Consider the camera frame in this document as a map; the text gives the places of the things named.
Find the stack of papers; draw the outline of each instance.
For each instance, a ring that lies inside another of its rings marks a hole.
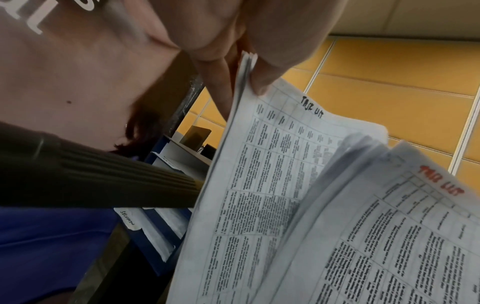
[[[325,111],[243,57],[168,303],[474,303],[480,202],[384,127]]]

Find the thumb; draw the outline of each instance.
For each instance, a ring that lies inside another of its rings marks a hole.
[[[250,84],[257,95],[264,95],[270,85],[280,78],[288,68],[278,68],[266,62],[262,57],[258,57],[255,67],[250,74]]]

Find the hand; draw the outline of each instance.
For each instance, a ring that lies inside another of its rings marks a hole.
[[[258,54],[250,76],[264,94],[312,55],[347,0],[150,0],[171,41],[188,52],[222,116],[233,101],[231,75],[242,49]]]

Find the handwritten title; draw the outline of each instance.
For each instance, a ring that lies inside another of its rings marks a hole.
[[[307,96],[303,96],[301,98],[301,101],[300,101],[300,104],[303,106],[303,108],[306,110],[306,111],[311,111],[313,112],[313,114],[315,114],[316,116],[318,116],[319,118],[322,118],[322,116],[324,115],[324,111],[318,107],[318,105],[316,105],[315,103],[311,102]]]
[[[427,177],[429,180],[431,180],[434,183],[438,183],[444,178],[440,173],[436,172],[434,169],[425,165],[420,166],[419,173],[422,173],[423,175],[425,175],[425,177]],[[449,181],[443,182],[440,188],[444,189],[446,192],[448,192],[453,196],[457,196],[459,194],[465,193],[463,189],[461,189],[460,187],[456,186],[455,184]]]
[[[7,14],[9,14],[14,19],[20,19],[19,11],[23,8],[30,0],[10,0],[7,2],[0,1],[0,8],[4,8]],[[95,8],[94,0],[74,0],[82,9],[86,11],[93,11]],[[37,10],[28,17],[26,24],[28,27],[35,33],[41,35],[42,30],[39,29],[39,24],[54,10],[54,8],[59,4],[56,0],[45,0]]]

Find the person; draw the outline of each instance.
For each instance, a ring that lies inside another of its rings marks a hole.
[[[242,50],[258,54],[250,82],[264,94],[316,50],[346,1],[0,0],[0,120],[111,150],[181,51],[227,119]],[[105,210],[0,208],[0,218],[8,304],[74,288],[115,224]]]

